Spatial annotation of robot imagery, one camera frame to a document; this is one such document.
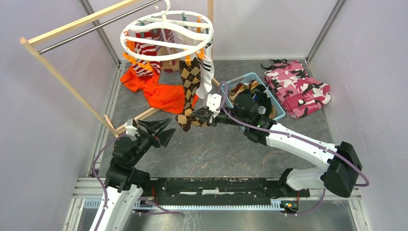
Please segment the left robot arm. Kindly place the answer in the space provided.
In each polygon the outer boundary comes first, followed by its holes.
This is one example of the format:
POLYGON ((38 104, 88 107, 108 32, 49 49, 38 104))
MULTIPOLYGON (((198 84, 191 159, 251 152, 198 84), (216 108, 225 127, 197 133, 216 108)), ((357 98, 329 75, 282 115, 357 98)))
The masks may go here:
POLYGON ((150 174, 135 165, 152 147, 167 147, 176 129, 168 129, 171 119, 156 121, 129 119, 125 132, 117 137, 105 180, 102 201, 91 225, 92 231, 121 231, 136 201, 151 191, 150 174))

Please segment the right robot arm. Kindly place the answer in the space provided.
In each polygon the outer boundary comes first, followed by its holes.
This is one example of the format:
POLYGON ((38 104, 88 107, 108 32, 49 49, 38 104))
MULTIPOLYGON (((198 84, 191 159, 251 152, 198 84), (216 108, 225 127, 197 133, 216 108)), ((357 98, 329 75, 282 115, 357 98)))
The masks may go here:
POLYGON ((254 143, 279 148, 294 154, 314 165, 313 168, 289 168, 282 173, 278 191, 291 196, 303 189, 326 189, 331 193, 348 198, 359 186, 357 179, 365 180, 362 164, 353 145, 339 145, 315 140, 294 132, 282 124, 260 113, 260 106, 250 95, 240 94, 233 107, 221 106, 221 95, 208 94, 205 106, 191 113, 192 119, 204 121, 211 126, 219 123, 244 127, 244 136, 254 143))

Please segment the brown argyle sock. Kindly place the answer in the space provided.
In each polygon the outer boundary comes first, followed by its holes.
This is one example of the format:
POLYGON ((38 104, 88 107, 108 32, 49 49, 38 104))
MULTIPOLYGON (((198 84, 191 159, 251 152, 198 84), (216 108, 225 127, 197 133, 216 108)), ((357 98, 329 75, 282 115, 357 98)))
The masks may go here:
POLYGON ((180 61, 179 69, 184 93, 182 114, 185 114, 186 110, 194 107, 196 91, 201 82, 201 67, 198 58, 194 58, 191 60, 190 65, 185 61, 180 61))
POLYGON ((186 109, 181 114, 175 117, 177 123, 184 132, 188 132, 192 126, 208 127, 209 124, 202 119, 192 116, 193 110, 186 109))

